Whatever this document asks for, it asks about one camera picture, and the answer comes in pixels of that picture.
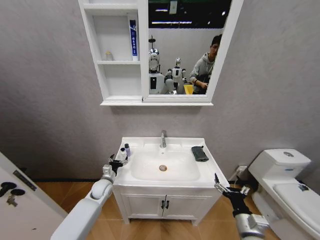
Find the ceiling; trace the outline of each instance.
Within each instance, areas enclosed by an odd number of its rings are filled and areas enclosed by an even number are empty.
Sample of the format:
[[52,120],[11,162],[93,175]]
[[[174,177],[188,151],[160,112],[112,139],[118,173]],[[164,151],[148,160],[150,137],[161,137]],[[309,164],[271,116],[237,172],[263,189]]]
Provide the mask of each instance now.
[[231,1],[179,0],[176,14],[170,14],[171,1],[149,0],[149,28],[221,29],[225,26]]

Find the toilet lid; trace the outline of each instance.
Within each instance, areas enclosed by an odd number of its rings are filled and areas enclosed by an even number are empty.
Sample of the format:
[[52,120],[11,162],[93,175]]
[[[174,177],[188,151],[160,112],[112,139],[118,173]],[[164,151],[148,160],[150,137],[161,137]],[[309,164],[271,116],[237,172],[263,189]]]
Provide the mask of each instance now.
[[312,229],[320,233],[320,196],[300,183],[273,187],[281,199]]

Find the toilet tank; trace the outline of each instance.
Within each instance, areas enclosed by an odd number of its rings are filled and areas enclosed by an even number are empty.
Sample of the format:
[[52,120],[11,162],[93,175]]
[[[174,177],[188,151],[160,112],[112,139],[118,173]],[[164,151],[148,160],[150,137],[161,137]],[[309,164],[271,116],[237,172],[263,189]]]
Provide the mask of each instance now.
[[295,149],[268,149],[261,152],[249,167],[259,179],[286,180],[295,178],[311,160]]

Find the gray wall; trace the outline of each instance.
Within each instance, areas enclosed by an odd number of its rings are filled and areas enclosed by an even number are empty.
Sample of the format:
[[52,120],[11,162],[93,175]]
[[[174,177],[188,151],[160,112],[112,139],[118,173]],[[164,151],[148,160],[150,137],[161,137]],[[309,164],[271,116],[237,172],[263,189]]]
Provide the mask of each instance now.
[[204,137],[226,176],[263,149],[312,159],[320,192],[320,1],[245,0],[214,107],[100,107],[77,0],[0,1],[0,151],[33,178],[99,178],[122,136]]

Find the man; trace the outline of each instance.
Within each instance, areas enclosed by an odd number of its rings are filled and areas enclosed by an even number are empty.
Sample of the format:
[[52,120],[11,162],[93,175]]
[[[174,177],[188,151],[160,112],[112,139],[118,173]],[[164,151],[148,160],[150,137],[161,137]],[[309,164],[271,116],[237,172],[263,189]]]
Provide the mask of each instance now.
[[206,52],[195,64],[190,73],[193,94],[206,94],[212,68],[214,67],[222,34],[215,36],[211,42],[210,52]]

